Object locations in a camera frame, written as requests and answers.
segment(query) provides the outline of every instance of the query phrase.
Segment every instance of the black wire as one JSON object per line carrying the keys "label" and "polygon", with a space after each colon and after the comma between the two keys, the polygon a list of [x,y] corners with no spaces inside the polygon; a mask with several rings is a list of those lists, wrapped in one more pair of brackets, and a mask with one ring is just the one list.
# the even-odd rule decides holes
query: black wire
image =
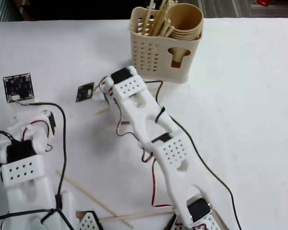
{"label": "black wire", "polygon": [[18,212],[18,213],[10,213],[4,216],[0,216],[1,218],[7,218],[7,217],[11,217],[11,215],[14,216],[21,216],[21,215],[27,215],[27,214],[32,214],[32,213],[38,213],[38,212],[48,212],[47,215],[45,215],[42,218],[42,222],[45,221],[48,217],[50,217],[53,213],[58,212],[59,215],[63,218],[63,220],[65,221],[65,223],[67,224],[67,226],[71,229],[74,230],[74,228],[72,227],[72,225],[70,224],[70,222],[67,220],[67,218],[64,216],[63,212],[62,212],[62,198],[61,198],[61,187],[62,187],[62,183],[63,183],[63,179],[64,179],[64,174],[65,174],[65,169],[66,169],[66,163],[67,163],[67,154],[66,154],[66,116],[65,116],[65,112],[62,109],[62,107],[60,107],[58,104],[55,103],[50,103],[50,102],[38,102],[38,103],[29,103],[29,104],[24,104],[21,103],[19,101],[15,101],[17,103],[19,103],[20,105],[23,106],[28,106],[28,105],[52,105],[57,107],[63,116],[63,154],[64,154],[64,164],[63,164],[63,169],[62,169],[62,174],[61,174],[61,178],[60,178],[60,183],[59,183],[59,187],[58,187],[58,193],[56,195],[56,209],[38,209],[38,210],[31,210],[31,211],[25,211],[25,212]]}
{"label": "black wire", "polygon": [[[156,94],[156,101],[157,103],[159,104],[158,102],[158,94],[160,92],[160,89],[161,89],[161,86],[163,84],[163,81],[161,81],[162,83],[160,84],[159,86],[159,89],[157,91],[157,94]],[[196,148],[196,145],[191,137],[191,135],[189,134],[189,132],[178,122],[176,121],[173,117],[170,116],[170,118],[185,132],[185,134],[187,134],[188,138],[190,139],[192,145],[193,145],[193,148],[197,154],[197,156],[199,157],[199,159],[201,160],[201,162],[203,163],[203,165],[205,166],[205,168],[228,190],[229,194],[230,194],[230,198],[231,198],[231,202],[232,202],[232,207],[233,207],[233,210],[234,210],[234,215],[235,215],[235,219],[236,219],[236,222],[237,222],[237,225],[239,227],[239,229],[241,230],[241,225],[240,225],[240,222],[239,222],[239,219],[238,219],[238,215],[237,215],[237,212],[236,212],[236,206],[235,206],[235,201],[234,201],[234,195],[231,191],[231,189],[209,168],[209,166],[205,163],[205,161],[203,160],[203,158],[201,157],[201,155],[199,154],[197,148]]]}
{"label": "black wire", "polygon": [[23,215],[29,215],[29,214],[34,214],[34,213],[44,213],[47,212],[46,216],[51,216],[53,213],[58,212],[59,215],[62,217],[62,219],[64,220],[64,222],[66,223],[66,225],[69,227],[70,230],[75,230],[73,228],[73,226],[70,224],[70,222],[67,220],[66,216],[64,215],[64,213],[62,212],[62,210],[60,208],[52,208],[52,209],[36,209],[36,210],[29,210],[29,211],[24,211],[24,212],[13,212],[13,213],[8,213],[5,215],[0,216],[0,220],[1,219],[6,219],[6,218],[10,218],[10,217],[18,217],[18,216],[23,216]]}
{"label": "black wire", "polygon": [[65,174],[65,169],[66,169],[66,161],[67,161],[67,156],[66,156],[66,116],[65,116],[65,112],[64,112],[64,110],[62,109],[61,106],[59,106],[58,104],[55,104],[55,103],[50,103],[50,102],[37,102],[37,103],[29,103],[29,104],[19,103],[19,104],[24,105],[24,106],[27,106],[27,105],[52,105],[52,106],[57,107],[62,113],[62,116],[63,116],[63,154],[64,154],[64,164],[63,164],[62,175],[61,175],[61,179],[60,179],[60,183],[59,183],[59,187],[58,187],[58,192],[57,192],[57,196],[60,196],[61,187],[62,187],[64,174]]}
{"label": "black wire", "polygon": [[7,133],[7,132],[5,132],[5,131],[0,130],[0,134],[4,135],[4,136],[6,136],[8,139],[10,139],[10,141],[11,141],[12,143],[18,142],[18,140],[16,140],[11,134],[9,134],[9,133]]}
{"label": "black wire", "polygon": [[161,87],[162,87],[162,85],[163,85],[163,81],[162,80],[150,80],[150,81],[144,81],[145,83],[157,83],[157,82],[159,82],[160,83],[160,85],[159,85],[159,88],[158,88],[158,90],[157,90],[157,93],[156,93],[156,101],[157,101],[157,103],[159,103],[158,102],[158,96],[159,96],[159,93],[160,93],[160,89],[161,89]]}
{"label": "black wire", "polygon": [[122,111],[121,111],[120,105],[117,103],[117,101],[115,100],[115,98],[114,98],[114,101],[115,101],[115,103],[116,103],[116,105],[117,105],[117,107],[119,108],[119,111],[120,111],[120,121],[119,121],[119,123],[117,124],[117,127],[116,127],[116,134],[117,134],[119,137],[125,136],[126,134],[131,134],[131,135],[134,136],[134,138],[137,139],[137,141],[140,141],[140,140],[138,139],[138,137],[137,137],[133,132],[127,132],[127,133],[124,133],[124,134],[120,134],[120,133],[119,133],[119,127],[120,127],[120,125],[121,125],[121,121],[122,121],[122,118],[123,118],[123,113],[122,113]]}
{"label": "black wire", "polygon": [[9,134],[9,133],[7,133],[5,131],[0,130],[0,134],[6,136],[12,142],[18,142],[18,140],[16,140],[11,134]]}

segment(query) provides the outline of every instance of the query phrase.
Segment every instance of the white table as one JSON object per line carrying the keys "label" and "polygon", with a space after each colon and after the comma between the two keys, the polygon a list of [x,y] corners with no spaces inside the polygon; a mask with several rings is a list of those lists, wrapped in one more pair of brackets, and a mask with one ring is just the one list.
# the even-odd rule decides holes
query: white table
{"label": "white table", "polygon": [[[128,21],[0,23],[0,129],[12,113],[2,77],[32,75],[36,98],[67,114],[66,175],[122,215],[151,212],[151,164],[141,163],[132,137],[119,138],[98,95],[75,103],[79,85],[130,64]],[[189,130],[207,164],[229,185],[243,229],[288,229],[288,19],[206,19],[186,84],[167,84],[160,102]],[[54,150],[46,154],[54,187],[62,167],[62,120],[55,111]],[[157,203],[170,202],[157,167]],[[203,175],[219,197],[213,204],[236,229],[226,190]],[[68,182],[78,208],[110,214]],[[6,213],[0,181],[0,215]],[[170,216],[131,220],[160,230]],[[127,230],[122,222],[105,229]]]}

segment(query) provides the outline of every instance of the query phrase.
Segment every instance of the black circuit board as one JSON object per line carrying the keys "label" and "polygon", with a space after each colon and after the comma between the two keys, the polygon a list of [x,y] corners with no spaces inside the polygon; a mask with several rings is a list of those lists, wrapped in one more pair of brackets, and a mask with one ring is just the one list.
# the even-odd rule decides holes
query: black circuit board
{"label": "black circuit board", "polygon": [[76,102],[81,102],[92,98],[94,90],[94,82],[78,87]]}
{"label": "black circuit board", "polygon": [[34,98],[30,73],[4,77],[3,83],[7,103]]}

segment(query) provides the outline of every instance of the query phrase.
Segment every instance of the white 3d-printed robot arm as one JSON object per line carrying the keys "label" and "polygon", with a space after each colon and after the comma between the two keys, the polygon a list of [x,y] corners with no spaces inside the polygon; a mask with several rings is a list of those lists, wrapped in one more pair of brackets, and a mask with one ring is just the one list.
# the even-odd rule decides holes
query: white 3d-printed robot arm
{"label": "white 3d-printed robot arm", "polygon": [[[196,176],[198,162],[187,135],[166,111],[160,113],[160,106],[134,67],[119,70],[106,78],[105,83],[104,89],[111,92],[110,95],[122,109],[124,117],[133,126],[142,147],[152,152],[159,163],[176,214],[185,226],[195,226],[198,219],[192,218],[192,203],[201,198],[201,184],[205,181]],[[156,121],[156,125],[162,126],[166,133],[150,138],[146,130],[148,119]],[[188,194],[190,188],[193,188],[191,195]]]}

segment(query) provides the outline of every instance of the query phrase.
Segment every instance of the red wire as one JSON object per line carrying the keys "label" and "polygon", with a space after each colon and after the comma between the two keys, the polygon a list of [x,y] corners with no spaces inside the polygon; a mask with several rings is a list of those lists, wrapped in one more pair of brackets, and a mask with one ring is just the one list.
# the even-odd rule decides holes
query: red wire
{"label": "red wire", "polygon": [[153,174],[153,197],[152,197],[152,206],[153,207],[173,207],[173,205],[155,205],[155,197],[156,197],[156,179],[155,179],[155,165],[156,159],[154,159],[154,162],[152,164],[152,174]]}
{"label": "red wire", "polygon": [[202,227],[202,226],[204,226],[204,230],[207,230],[207,226],[204,223],[193,227],[193,229],[195,230],[195,228],[199,228],[199,227]]}
{"label": "red wire", "polygon": [[[37,123],[37,122],[44,122],[44,123],[46,123],[46,125],[47,125],[47,137],[49,137],[50,128],[49,128],[48,123],[47,123],[46,121],[44,121],[44,120],[36,120],[36,121],[32,121],[30,124],[32,125],[32,124]],[[27,129],[28,129],[27,127],[24,128],[23,135],[22,135],[22,141],[24,141],[24,134],[25,134],[25,132],[27,131]]]}

